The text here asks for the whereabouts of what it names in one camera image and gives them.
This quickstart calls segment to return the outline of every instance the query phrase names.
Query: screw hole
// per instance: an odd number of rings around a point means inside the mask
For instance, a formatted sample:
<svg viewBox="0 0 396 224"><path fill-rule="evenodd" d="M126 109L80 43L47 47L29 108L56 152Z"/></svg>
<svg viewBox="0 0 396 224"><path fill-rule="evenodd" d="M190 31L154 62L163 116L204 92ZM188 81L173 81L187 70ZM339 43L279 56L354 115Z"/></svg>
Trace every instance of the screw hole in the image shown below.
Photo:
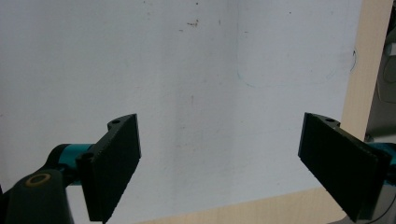
<svg viewBox="0 0 396 224"><path fill-rule="evenodd" d="M31 176L28 180L26 180L25 185L29 188L35 188L43 185L47 181L50 180L50 174L38 174Z"/></svg>

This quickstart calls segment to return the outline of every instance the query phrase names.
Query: white backdrop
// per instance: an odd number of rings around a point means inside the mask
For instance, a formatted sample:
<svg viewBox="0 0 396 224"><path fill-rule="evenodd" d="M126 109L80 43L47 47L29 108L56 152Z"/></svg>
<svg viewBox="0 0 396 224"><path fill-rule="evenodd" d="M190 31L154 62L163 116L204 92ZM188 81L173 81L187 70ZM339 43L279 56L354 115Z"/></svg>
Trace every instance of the white backdrop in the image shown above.
<svg viewBox="0 0 396 224"><path fill-rule="evenodd" d="M0 183L137 113L142 160L109 223L318 186L305 111L341 118L360 0L0 1ZM90 223L79 187L77 223Z"/></svg>

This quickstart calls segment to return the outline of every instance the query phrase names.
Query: black cable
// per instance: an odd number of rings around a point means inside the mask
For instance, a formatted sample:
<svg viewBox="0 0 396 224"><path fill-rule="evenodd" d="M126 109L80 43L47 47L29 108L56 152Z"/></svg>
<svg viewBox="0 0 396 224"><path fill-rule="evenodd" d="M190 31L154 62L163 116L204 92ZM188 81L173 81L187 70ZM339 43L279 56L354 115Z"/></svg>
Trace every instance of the black cable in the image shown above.
<svg viewBox="0 0 396 224"><path fill-rule="evenodd" d="M367 222L367 223L365 223L365 224L371 224L371 223L375 223L375 222L377 222L381 217L383 217L388 211L389 211L389 209L393 206L393 203L396 201L396 194L395 194L395 196L393 197L393 200L392 200L392 202L390 203L390 206L387 208L387 210L384 212L384 214L382 214L380 217L378 217L378 218L376 218L376 219L374 219L374 220L372 220L372 221L369 221L369 222Z"/></svg>

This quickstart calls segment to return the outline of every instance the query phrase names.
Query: wooden surface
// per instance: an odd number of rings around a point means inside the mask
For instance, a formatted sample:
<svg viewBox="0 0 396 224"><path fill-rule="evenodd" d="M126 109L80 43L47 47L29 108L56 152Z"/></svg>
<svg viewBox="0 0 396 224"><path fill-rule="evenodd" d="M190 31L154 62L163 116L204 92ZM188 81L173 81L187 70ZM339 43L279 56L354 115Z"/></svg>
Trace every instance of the wooden surface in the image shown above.
<svg viewBox="0 0 396 224"><path fill-rule="evenodd" d="M356 38L357 60L352 71L341 128L363 139L389 23L392 0L364 0Z"/></svg>
<svg viewBox="0 0 396 224"><path fill-rule="evenodd" d="M364 0L356 40L357 62L346 93L342 128L362 139L370 113L375 80L389 22L391 0ZM345 213L324 188L224 206L141 224L305 223L340 220Z"/></svg>
<svg viewBox="0 0 396 224"><path fill-rule="evenodd" d="M318 224L344 216L332 197L323 188L318 188L141 224Z"/></svg>

